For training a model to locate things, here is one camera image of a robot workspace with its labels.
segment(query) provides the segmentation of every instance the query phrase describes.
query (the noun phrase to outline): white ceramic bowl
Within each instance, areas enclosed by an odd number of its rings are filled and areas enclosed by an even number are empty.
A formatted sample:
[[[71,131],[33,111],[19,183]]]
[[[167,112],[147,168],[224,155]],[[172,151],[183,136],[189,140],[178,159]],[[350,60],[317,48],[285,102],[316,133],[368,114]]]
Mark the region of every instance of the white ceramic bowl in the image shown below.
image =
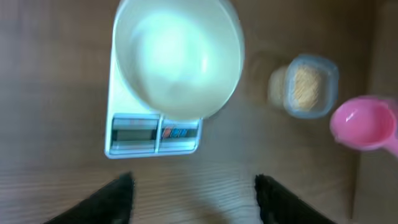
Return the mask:
[[[132,94],[170,119],[217,112],[244,61],[241,26],[226,0],[123,0],[113,46]]]

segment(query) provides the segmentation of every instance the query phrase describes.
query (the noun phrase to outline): black object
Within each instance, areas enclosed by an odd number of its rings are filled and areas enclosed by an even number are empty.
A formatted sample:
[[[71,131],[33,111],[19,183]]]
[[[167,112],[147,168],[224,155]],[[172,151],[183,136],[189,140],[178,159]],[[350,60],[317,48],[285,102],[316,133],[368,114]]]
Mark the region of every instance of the black object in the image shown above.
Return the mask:
[[[129,172],[45,224],[128,224],[133,194],[134,180]]]
[[[272,177],[257,175],[255,189],[264,224],[335,224]]]

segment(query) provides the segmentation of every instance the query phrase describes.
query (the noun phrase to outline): grains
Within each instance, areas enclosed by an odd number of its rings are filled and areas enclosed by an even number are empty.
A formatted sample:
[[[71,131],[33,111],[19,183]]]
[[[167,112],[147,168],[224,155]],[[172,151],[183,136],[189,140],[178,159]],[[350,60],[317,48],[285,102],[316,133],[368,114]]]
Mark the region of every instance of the grains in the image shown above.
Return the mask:
[[[320,71],[302,65],[294,76],[294,104],[297,110],[308,111],[318,102]]]

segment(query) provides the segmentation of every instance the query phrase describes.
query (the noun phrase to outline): wood grain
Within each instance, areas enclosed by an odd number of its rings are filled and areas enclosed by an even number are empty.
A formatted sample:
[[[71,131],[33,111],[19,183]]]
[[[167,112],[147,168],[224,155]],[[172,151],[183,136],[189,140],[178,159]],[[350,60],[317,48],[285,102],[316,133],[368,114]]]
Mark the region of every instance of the wood grain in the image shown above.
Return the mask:
[[[133,223],[260,223],[254,176],[272,175],[336,220],[351,215],[358,155],[328,118],[297,120],[266,103],[271,71],[297,54],[340,67],[339,100],[365,90],[369,1],[234,0],[243,77],[205,120],[189,156],[109,160],[103,153],[116,0],[0,0],[0,223],[40,223],[118,174],[137,181]]]

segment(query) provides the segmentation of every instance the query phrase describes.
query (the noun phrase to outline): wooden table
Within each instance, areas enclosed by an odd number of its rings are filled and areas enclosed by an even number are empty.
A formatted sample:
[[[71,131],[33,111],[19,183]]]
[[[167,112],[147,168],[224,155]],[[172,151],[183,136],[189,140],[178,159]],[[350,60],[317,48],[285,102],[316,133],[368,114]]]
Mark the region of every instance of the wooden table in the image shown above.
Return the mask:
[[[205,120],[189,156],[103,153],[117,0],[0,0],[0,223],[40,223],[132,170],[134,223],[260,223],[256,174],[272,175],[339,223],[351,215],[357,155],[328,118],[297,120],[266,102],[273,69],[302,52],[340,67],[340,101],[364,92],[371,2],[235,0],[243,77]]]

